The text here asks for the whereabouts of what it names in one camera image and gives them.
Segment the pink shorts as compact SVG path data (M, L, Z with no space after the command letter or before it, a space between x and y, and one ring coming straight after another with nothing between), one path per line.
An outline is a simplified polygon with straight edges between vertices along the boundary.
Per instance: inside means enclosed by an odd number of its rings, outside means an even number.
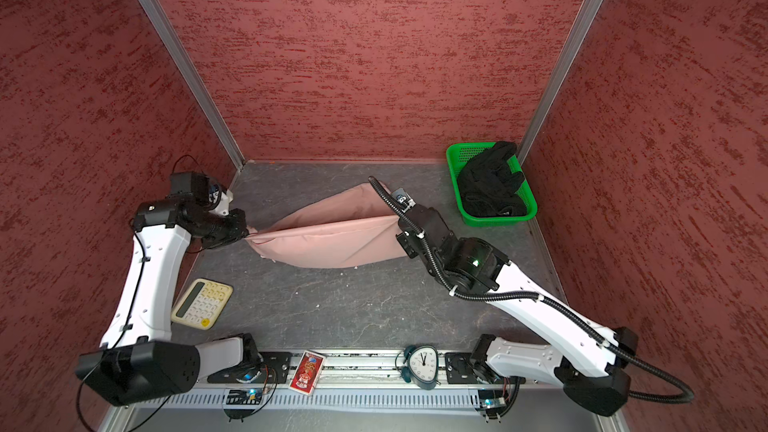
M341 269L399 259L399 217L360 184L303 207L245 238L261 257L300 268Z

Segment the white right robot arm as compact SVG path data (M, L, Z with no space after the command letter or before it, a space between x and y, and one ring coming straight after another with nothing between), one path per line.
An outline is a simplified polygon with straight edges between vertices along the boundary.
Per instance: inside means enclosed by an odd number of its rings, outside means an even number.
M611 416L628 402L627 363L609 348L634 351L633 332L575 312L487 241L457 237L434 208L407 207L399 226L397 240L406 254L420 258L450 296L490 304L546 342L530 346L486 335L472 356L478 372L559 385L573 402L600 416Z

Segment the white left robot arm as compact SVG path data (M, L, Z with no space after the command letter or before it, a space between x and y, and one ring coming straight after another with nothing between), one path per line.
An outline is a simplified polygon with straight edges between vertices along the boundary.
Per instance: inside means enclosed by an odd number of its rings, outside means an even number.
M127 406L190 391L219 372L259 368L263 359L249 334L201 345L171 340L171 311L190 243L218 248L244 239L240 209L208 210L193 199L145 202L133 218L133 253L113 319L97 351L79 357L75 374L112 406Z

